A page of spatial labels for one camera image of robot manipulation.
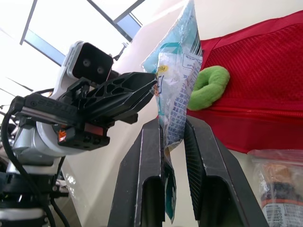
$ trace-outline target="red mesh fabric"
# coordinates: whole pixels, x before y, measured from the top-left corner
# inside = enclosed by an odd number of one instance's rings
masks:
[[[201,41],[201,46],[202,68],[223,66],[231,79],[211,107],[187,114],[206,121],[230,149],[303,149],[303,11]],[[271,116],[277,111],[288,116]]]
[[[218,105],[231,104],[224,99],[242,99],[252,108],[288,109],[285,103],[302,103],[303,24],[214,49],[204,67],[213,65],[225,67],[231,75]]]

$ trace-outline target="green plush toy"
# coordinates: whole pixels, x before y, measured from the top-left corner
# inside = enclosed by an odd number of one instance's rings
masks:
[[[218,100],[230,79],[229,72],[221,66],[212,66],[199,72],[187,108],[201,110]]]

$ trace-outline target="plastic bag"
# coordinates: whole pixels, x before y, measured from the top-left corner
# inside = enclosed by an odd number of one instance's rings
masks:
[[[249,154],[269,226],[303,226],[303,150],[253,150]]]
[[[189,0],[172,28],[142,63],[143,70],[156,73],[158,79],[154,92],[164,137],[165,209],[171,222],[176,205],[176,180],[169,153],[183,139],[187,103],[201,64],[194,0]]]

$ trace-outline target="black cable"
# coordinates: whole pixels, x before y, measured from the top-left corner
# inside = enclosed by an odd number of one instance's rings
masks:
[[[63,165],[64,160],[65,160],[65,156],[62,157],[61,160],[60,160],[60,162],[59,162],[58,170],[57,170],[57,177],[58,177],[58,175],[59,175],[59,173],[60,173],[60,170],[61,170],[61,167],[62,167],[62,165]]]
[[[51,204],[53,206],[53,209],[56,211],[56,213],[58,214],[59,218],[63,222],[64,226],[65,227],[70,227],[70,224],[68,223],[68,220],[66,219],[66,217],[64,216],[64,214],[62,213],[62,211],[60,210],[60,208],[58,207],[58,205],[56,204],[54,198],[51,198]]]
[[[36,186],[35,182],[32,180],[30,175],[23,168],[22,164],[15,157],[14,152],[10,147],[8,134],[6,132],[8,131],[8,128],[9,128],[9,119],[13,114],[14,114],[13,111],[8,111],[7,114],[3,118],[2,126],[1,126],[2,145],[4,147],[4,150],[5,150],[8,158],[12,162],[12,164],[16,167],[16,169],[20,172],[20,174],[26,180],[26,182],[27,182],[28,186],[30,187],[30,189],[32,190],[32,192],[37,196],[43,210],[45,211],[45,213],[48,217],[48,220],[49,220],[49,223],[50,223],[51,227],[56,227],[56,223],[55,223],[55,220],[53,218],[52,212],[51,212],[48,204],[44,201],[39,188]]]
[[[0,111],[0,114],[3,115],[3,116],[6,115],[6,113],[4,113],[4,112],[2,112],[2,111]],[[16,123],[16,120],[15,120],[16,117],[15,117],[15,116],[11,116],[10,118],[11,118],[11,120],[12,120],[12,121],[16,124],[16,126],[17,126],[18,124]]]
[[[47,92],[53,92],[53,88],[49,88],[49,89],[45,89],[45,90],[41,90],[41,91],[35,91],[34,93],[44,94]]]
[[[61,158],[59,165],[58,165],[58,170],[57,170],[57,174],[54,178],[54,184],[56,183],[56,180],[58,178],[58,175],[60,173],[61,167],[63,165],[65,156]],[[58,214],[59,218],[61,219],[61,221],[63,222],[65,227],[70,227],[70,224],[68,223],[68,220],[66,219],[65,215],[62,213],[62,211],[60,210],[60,208],[58,207],[58,205],[56,204],[54,198],[51,198],[51,204],[53,206],[53,209],[56,211],[56,213]]]

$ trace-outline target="orange label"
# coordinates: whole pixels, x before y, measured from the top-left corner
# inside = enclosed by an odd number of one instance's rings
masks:
[[[288,203],[303,206],[303,202],[294,201],[294,200],[283,200],[283,199],[275,199],[275,200],[263,200],[262,207],[266,206],[269,203]]]
[[[59,142],[65,140],[66,138],[66,131],[59,131]]]

